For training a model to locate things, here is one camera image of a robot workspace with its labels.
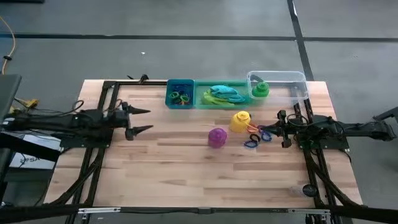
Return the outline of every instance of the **purple ball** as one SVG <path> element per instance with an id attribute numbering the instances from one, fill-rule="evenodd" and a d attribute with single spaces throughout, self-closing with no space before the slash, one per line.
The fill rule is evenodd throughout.
<path id="1" fill-rule="evenodd" d="M 215 149 L 221 148 L 226 141 L 227 133 L 221 128 L 215 128 L 209 132 L 208 145 Z"/>

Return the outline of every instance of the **colorful toy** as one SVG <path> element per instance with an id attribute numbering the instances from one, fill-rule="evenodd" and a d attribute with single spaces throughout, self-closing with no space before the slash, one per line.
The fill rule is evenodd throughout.
<path id="1" fill-rule="evenodd" d="M 201 101 L 204 105 L 234 106 L 235 103 L 245 102 L 246 99 L 234 88 L 215 85 L 203 93 Z"/>
<path id="2" fill-rule="evenodd" d="M 222 128 L 215 128 L 209 132 L 208 145 L 215 149 L 221 148 L 226 141 L 227 133 Z"/>
<path id="3" fill-rule="evenodd" d="M 260 82 L 253 88 L 252 92 L 255 97 L 266 97 L 269 94 L 269 85 L 266 82 Z"/>
<path id="4" fill-rule="evenodd" d="M 236 113 L 229 124 L 229 129 L 236 133 L 243 133 L 247 126 L 258 130 L 256 127 L 250 125 L 250 114 L 247 111 L 240 111 Z"/>

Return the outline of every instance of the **plastic bin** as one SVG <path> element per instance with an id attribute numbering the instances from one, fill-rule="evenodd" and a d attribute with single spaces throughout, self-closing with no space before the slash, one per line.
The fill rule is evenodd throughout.
<path id="1" fill-rule="evenodd" d="M 190 79 L 171 79 L 167 81 L 166 88 L 166 99 L 165 104 L 170 109 L 191 109 L 195 104 L 195 94 L 193 92 L 194 81 Z M 183 91 L 180 92 L 183 95 L 189 97 L 189 102 L 184 105 L 174 103 L 173 99 L 171 99 L 170 94 L 175 91 Z"/>
<path id="2" fill-rule="evenodd" d="M 226 105 L 205 105 L 202 103 L 203 93 L 215 85 L 226 85 L 234 88 L 238 93 L 246 98 L 243 103 L 236 103 L 233 106 Z M 195 80 L 195 108 L 196 109 L 224 109 L 224 110 L 237 110 L 249 106 L 252 99 L 248 93 L 248 83 L 245 80 Z"/>
<path id="3" fill-rule="evenodd" d="M 251 71 L 247 76 L 249 96 L 255 104 L 295 104 L 308 99 L 308 88 L 305 75 L 293 71 Z M 253 96 L 253 88 L 259 82 L 269 86 L 267 97 Z"/>

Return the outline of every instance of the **concrete floor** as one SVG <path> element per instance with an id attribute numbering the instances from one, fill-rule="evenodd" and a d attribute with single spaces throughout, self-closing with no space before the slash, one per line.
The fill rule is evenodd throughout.
<path id="1" fill-rule="evenodd" d="M 313 77 L 327 82 L 340 120 L 366 122 L 398 106 L 397 1 L 300 0 L 295 6 L 304 37 L 396 38 L 305 42 Z M 0 4 L 0 15 L 17 33 L 295 37 L 287 2 L 278 0 L 47 0 L 45 4 Z M 6 31 L 0 26 L 0 32 Z M 10 39 L 0 38 L 0 52 L 8 52 L 10 46 Z M 23 76 L 19 97 L 39 98 L 43 108 L 68 110 L 87 78 L 139 78 L 143 73 L 152 79 L 244 78 L 251 70 L 302 72 L 297 42 L 18 39 L 8 73 Z M 398 141 L 352 138 L 349 143 L 363 202 L 398 209 Z M 7 197 L 20 205 L 33 202 L 45 186 L 41 184 L 39 190 L 32 186 L 11 187 Z M 58 223 L 59 219 L 30 223 Z M 275 214 L 108 215 L 102 220 L 94 217 L 92 223 L 185 223 L 188 219 L 303 223 L 302 217 Z"/>

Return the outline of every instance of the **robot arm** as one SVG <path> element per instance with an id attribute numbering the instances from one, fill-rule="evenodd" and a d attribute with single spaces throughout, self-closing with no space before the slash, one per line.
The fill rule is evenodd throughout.
<path id="1" fill-rule="evenodd" d="M 335 121 L 330 116 L 314 115 L 313 123 L 309 123 L 302 115 L 286 115 L 284 110 L 279 111 L 277 117 L 278 121 L 275 124 L 263 126 L 261 129 L 282 136 L 284 148 L 292 145 L 290 134 L 293 134 L 299 143 L 319 141 L 322 148 L 329 149 L 347 148 L 346 137 L 369 137 L 382 141 L 391 141 L 397 137 L 385 121 L 347 124 Z"/>
<path id="2" fill-rule="evenodd" d="M 126 102 L 121 103 L 121 108 L 107 112 L 91 109 L 80 110 L 75 114 L 39 115 L 24 111 L 6 115 L 2 128 L 6 131 L 53 131 L 55 133 L 51 135 L 61 139 L 62 147 L 108 147 L 114 128 L 125 128 L 126 139 L 129 141 L 151 128 L 152 126 L 130 128 L 130 114 L 148 112 L 150 111 L 134 108 Z"/>

